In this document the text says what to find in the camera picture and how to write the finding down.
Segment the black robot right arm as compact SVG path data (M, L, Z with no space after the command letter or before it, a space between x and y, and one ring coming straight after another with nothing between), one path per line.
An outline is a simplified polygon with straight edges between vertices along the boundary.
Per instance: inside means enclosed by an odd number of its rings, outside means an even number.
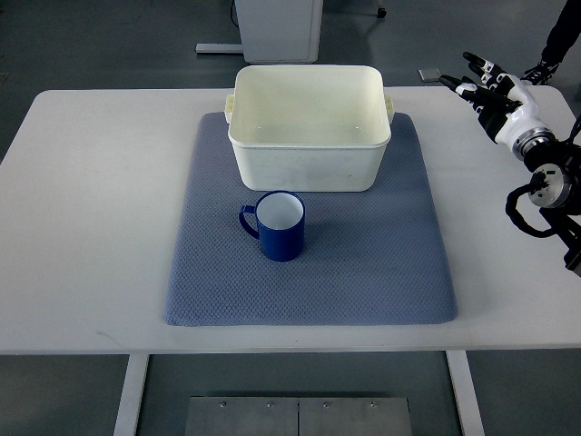
M524 163L530 181L507 196L505 212L523 233L538 239L558 236L567 248L565 267L580 274L580 146L574 140L580 134L576 120L570 135L558 141L550 132L539 130L523 141ZM531 226L517 203L526 196L548 224L546 229Z

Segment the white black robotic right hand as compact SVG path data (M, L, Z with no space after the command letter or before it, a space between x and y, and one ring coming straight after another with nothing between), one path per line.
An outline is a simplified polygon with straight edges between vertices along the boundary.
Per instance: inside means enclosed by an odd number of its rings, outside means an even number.
M535 98L516 76L470 52L463 57L470 71L478 76L477 82L447 74L438 80L471 105L494 143L514 148L523 134L546 127L539 119Z

